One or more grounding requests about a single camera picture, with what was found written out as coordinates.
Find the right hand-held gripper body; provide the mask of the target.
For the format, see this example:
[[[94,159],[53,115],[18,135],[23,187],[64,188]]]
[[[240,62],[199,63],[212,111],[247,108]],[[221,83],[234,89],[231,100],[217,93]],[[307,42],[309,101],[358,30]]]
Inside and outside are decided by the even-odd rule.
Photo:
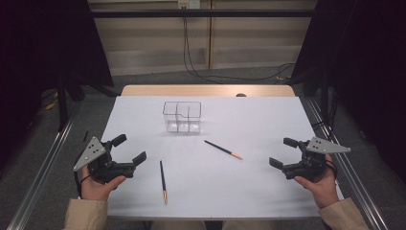
[[[327,167],[327,154],[351,152],[351,148],[334,144],[319,137],[298,142],[297,148],[302,152],[302,158],[298,163],[283,165],[282,172],[287,179],[301,176],[309,181],[314,181],[316,177],[323,174]]]

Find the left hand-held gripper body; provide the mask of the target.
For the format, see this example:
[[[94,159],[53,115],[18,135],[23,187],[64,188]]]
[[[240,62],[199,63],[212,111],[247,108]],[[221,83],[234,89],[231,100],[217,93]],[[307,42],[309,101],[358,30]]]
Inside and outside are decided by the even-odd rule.
[[[103,143],[97,137],[92,137],[76,161],[73,171],[77,173],[87,167],[91,177],[99,183],[108,183],[119,175],[131,178],[134,164],[114,161],[111,156],[111,141]]]

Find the black pencil with orange end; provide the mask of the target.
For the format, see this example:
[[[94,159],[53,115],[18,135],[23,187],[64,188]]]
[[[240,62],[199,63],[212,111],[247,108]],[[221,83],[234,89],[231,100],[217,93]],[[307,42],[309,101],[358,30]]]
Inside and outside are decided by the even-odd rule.
[[[163,165],[162,160],[160,160],[160,174],[161,174],[161,182],[162,182],[162,189],[163,189],[163,199],[164,199],[165,205],[167,205],[168,204],[168,193],[167,193],[164,165]]]
[[[207,140],[204,140],[204,142],[207,143],[207,144],[209,144],[209,145],[211,145],[212,147],[214,147],[214,148],[216,148],[216,149],[218,149],[218,150],[221,150],[221,151],[223,151],[223,152],[226,152],[226,153],[229,154],[229,155],[234,156],[235,158],[237,158],[237,159],[239,159],[239,160],[242,160],[242,157],[239,156],[239,155],[238,155],[237,153],[235,153],[235,152],[232,152],[232,151],[230,151],[230,150],[228,150],[228,149],[224,149],[223,147],[221,147],[221,146],[219,146],[219,145],[216,145],[216,144],[214,144],[214,143],[212,143],[212,142],[210,142],[210,141],[207,141]]]

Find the clear plastic organizer box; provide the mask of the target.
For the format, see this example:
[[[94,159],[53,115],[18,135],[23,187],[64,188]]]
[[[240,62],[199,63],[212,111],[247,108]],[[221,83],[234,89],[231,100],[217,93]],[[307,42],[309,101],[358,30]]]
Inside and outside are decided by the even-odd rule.
[[[200,102],[165,102],[163,116],[167,132],[199,132]]]

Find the person's left hand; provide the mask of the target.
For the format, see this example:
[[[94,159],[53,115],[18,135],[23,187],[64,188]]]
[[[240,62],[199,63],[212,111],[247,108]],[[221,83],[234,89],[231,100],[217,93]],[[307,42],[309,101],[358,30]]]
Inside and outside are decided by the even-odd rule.
[[[86,167],[82,168],[82,180],[80,183],[82,199],[106,201],[112,191],[117,189],[123,182],[125,177],[119,175],[106,184],[96,182],[91,176]]]

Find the person's right hand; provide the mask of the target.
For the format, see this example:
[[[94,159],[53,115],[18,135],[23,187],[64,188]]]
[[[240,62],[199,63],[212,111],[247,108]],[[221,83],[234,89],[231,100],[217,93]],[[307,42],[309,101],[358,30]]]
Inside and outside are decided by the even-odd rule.
[[[301,176],[296,176],[294,180],[309,190],[314,198],[314,201],[319,209],[328,207],[339,201],[336,184],[335,184],[335,165],[332,163],[330,155],[326,155],[327,167],[315,182],[309,181]]]

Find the black metal stand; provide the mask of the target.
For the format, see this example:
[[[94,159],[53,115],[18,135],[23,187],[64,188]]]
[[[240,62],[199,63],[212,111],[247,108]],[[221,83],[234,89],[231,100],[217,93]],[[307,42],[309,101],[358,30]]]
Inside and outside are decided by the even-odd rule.
[[[328,126],[328,75],[326,69],[323,70],[323,82],[321,87],[321,112],[323,123],[325,126]]]
[[[68,123],[68,109],[66,102],[66,90],[64,78],[62,75],[58,77],[57,81],[57,101],[59,110],[59,131],[62,131]]]

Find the white table sheet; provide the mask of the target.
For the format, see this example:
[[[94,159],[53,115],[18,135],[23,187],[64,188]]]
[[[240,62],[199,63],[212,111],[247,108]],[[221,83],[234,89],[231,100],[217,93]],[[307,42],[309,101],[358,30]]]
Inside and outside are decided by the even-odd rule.
[[[102,138],[127,139],[111,151],[118,162],[140,152],[147,160],[108,199],[115,219],[299,219],[315,217],[311,193],[271,167],[301,158],[283,143],[306,141],[314,132],[297,97],[200,97],[198,133],[167,132],[166,97],[116,100]],[[235,158],[204,142],[237,153]],[[168,204],[160,174],[163,161]]]

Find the wooden table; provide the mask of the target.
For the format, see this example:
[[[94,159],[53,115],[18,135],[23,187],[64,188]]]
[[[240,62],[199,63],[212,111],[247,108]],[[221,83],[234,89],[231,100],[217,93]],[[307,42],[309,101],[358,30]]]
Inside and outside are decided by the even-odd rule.
[[[145,84],[127,85],[123,96],[181,96],[181,97],[294,97],[288,85],[254,84]]]

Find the black curtain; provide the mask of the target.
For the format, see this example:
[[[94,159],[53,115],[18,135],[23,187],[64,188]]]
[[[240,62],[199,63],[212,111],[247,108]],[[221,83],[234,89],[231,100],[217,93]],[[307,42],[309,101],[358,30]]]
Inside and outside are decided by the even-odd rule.
[[[0,0],[0,169],[41,106],[65,86],[113,84],[88,0]]]
[[[406,0],[317,0],[292,79],[327,81],[406,184]]]

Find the black horizontal bar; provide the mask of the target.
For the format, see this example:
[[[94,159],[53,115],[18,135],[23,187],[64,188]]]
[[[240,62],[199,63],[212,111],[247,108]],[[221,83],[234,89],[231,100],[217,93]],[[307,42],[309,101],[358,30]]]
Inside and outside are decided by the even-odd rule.
[[[314,10],[157,10],[157,11],[91,11],[95,18],[138,17],[312,17]]]

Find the aluminium frame rail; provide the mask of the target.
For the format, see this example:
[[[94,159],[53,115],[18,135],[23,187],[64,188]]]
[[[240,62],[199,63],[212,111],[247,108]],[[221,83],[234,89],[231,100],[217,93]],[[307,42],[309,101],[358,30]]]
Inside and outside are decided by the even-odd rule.
[[[333,133],[331,127],[323,122],[322,109],[318,103],[315,100],[310,100],[307,104],[310,107],[316,121],[321,123],[321,131],[324,133],[324,136],[332,143],[339,144],[339,140]],[[372,200],[372,197],[356,173],[347,155],[345,153],[336,153],[335,159],[340,166],[341,173],[345,176],[350,184],[350,187],[357,198],[362,211],[366,215],[372,230],[389,230],[377,206]]]
[[[15,214],[13,215],[7,230],[24,230],[27,222],[33,212],[46,183],[50,171],[59,156],[60,151],[70,133],[73,122],[76,119],[81,108],[81,103],[75,103],[68,113],[69,118],[61,131],[56,133],[55,140],[50,146],[45,159],[42,162],[41,168],[35,175],[34,181],[29,187],[28,192],[20,202]]]

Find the white wall socket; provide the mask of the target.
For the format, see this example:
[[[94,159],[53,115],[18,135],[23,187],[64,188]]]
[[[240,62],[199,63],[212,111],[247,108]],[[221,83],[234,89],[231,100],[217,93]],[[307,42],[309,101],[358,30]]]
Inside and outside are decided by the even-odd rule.
[[[199,10],[200,0],[177,0],[178,8],[181,10]]]

